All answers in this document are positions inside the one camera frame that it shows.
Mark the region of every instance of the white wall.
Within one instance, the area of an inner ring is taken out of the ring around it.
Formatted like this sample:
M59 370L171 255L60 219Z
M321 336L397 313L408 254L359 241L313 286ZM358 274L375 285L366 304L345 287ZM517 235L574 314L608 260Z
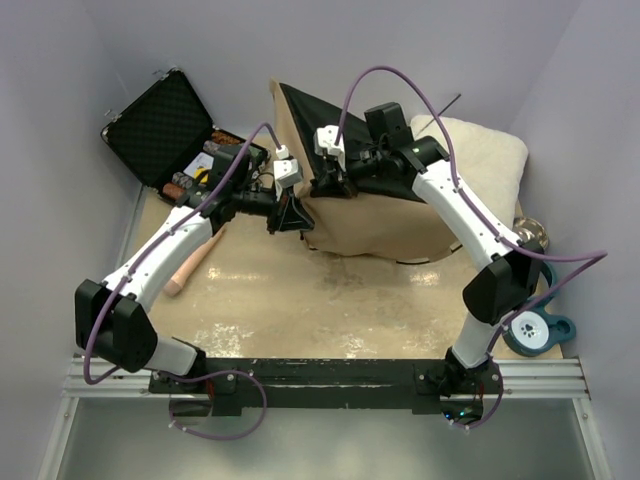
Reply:
M610 252L557 305L576 321L567 353L582 358L619 479L640 471L638 25L637 0L584 0L511 127L530 149L524 208L553 252Z
M515 118L580 0L84 0L132 95L179 65L219 124L247 131L272 118L268 80L342 103L353 78L386 63L436 105L495 128ZM362 84L356 113L400 101L388 74Z
M136 182L99 138L127 103L81 3L0 3L0 465L35 478L74 351L73 292L113 267Z

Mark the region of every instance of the open case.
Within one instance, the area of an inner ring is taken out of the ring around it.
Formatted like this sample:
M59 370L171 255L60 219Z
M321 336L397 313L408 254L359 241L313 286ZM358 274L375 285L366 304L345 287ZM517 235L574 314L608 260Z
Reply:
M102 129L102 139L143 185L166 200L163 192L176 172L203 152L205 141L238 145L244 139L218 128L184 72L167 72ZM257 170L269 152L252 144L251 168Z

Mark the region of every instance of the purple cable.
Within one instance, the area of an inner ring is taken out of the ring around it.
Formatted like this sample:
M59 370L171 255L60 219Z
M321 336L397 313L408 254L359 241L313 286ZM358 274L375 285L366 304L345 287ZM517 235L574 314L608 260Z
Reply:
M351 103L351 97L353 97L353 93L355 92L356 87L364 77L369 75L371 72L376 72L376 71L385 71L385 72L390 72L397 75L402 80L404 80L407 83L407 85L409 85L413 89L414 92L416 92L416 95L420 97L420 100L422 100L422 102L426 105L429 111L433 114L433 119L436 121L436 123L442 130L442 133L444 134L444 138L445 138L445 141L447 142L447 149L449 150L449 154L453 157L454 156L453 143L451 142L451 137L449 137L448 132L445 133L446 129L444 128L444 125L442 125L442 122L440 121L440 116L436 112L436 109L433 108L433 105L431 105L431 102L429 101L429 99L426 97L424 93L422 93L422 90L420 90L420 87L418 87L418 85L416 85L413 80L411 80L409 77L407 77L404 73L402 73L397 68L393 68L388 65L376 65L374 67L367 68L364 72L358 75L356 79L353 81L353 83L349 87L349 90L347 90L347 96L345 97L344 103L342 104L342 112L340 112L340 120L338 121L338 133L336 135L335 144L338 145L340 143L340 137L342 136L342 133L344 131L344 124L347 121L347 114L349 113L349 104Z
M258 417L258 420L256 421L256 423L254 423L251 426L251 428L248 428L244 432L236 433L234 435L213 435L209 433L202 433L197 430L193 430L191 428L187 428L175 419L174 412L171 409L171 406L169 406L169 418L171 419L171 423L185 433L189 433L191 435L195 435L196 437L204 438L207 440L238 440L240 438L244 438L250 435L251 433L255 432L256 429L260 426L260 424L264 420L265 415L267 414L267 394L264 391L264 387L260 384L260 382L258 382L258 380L253 378L251 375L245 372L241 372L240 370L221 370L219 372L209 373L207 375L203 375L201 377L196 377L196 378L182 378L168 372L161 372L161 373L166 375L168 378L175 380L176 382L183 382L183 383L198 383L204 380L209 380L211 378L220 377L222 375L236 375L236 376L244 377L251 380L254 383L254 385L258 387L258 390L260 391L260 396L262 396L262 411L260 412L260 416Z
M273 128L271 127L271 125L269 125L269 123L267 122L263 122L260 125L258 125L258 127L251 133L251 135L249 135L247 140L244 142L244 144L242 145L242 148L240 148L240 151L238 152L236 157L233 159L233 162L229 166L229 169L225 172L224 176L222 177L218 185L216 185L216 188L213 189L213 192L211 192L211 194L206 198L206 200L202 202L200 205L198 205L198 207L195 208L193 211L191 211L188 215L185 215L182 219L178 220L174 225L169 227L165 232L159 235L158 238L156 238L147 248L145 248L144 251L138 256L138 258L136 258L136 260L132 262L125 276L122 277L120 282L113 289L113 291L107 298L107 301L104 303L104 305L102 306L102 309L98 313L98 317L96 318L96 321L93 324L93 328L91 329L89 340L87 340L87 347L85 348L84 363L83 363L83 376L84 376L84 381L87 382L87 384L97 385L98 383L103 381L105 378L112 375L116 370L118 370L118 367L114 367L98 378L91 378L91 355L93 354L93 347L95 346L96 339L98 338L98 332L100 331L102 322L104 322L104 319L106 318L107 313L111 309L111 306L113 305L113 302L116 300L118 294L122 291L125 284L129 281L131 276L133 276L133 274L136 272L136 270L142 264L142 262L144 262L144 260L151 254L151 252L153 252L158 247L158 245L164 242L167 239L167 237L172 235L178 228L184 225L185 222L189 221L191 218L198 215L202 210L207 208L211 204L211 202L213 202L216 199L220 191L224 188L226 183L231 178L231 175L233 175L233 172L235 172L236 168L238 168L238 165L240 164L242 157L244 157L247 151L249 150L249 146L251 145L251 142L256 137L256 135L258 135L260 130L262 130L263 128L267 128L267 130L269 130L269 133L273 138L273 142L279 146L278 148L281 148L281 144L278 141L278 138L276 137L276 134L273 131Z

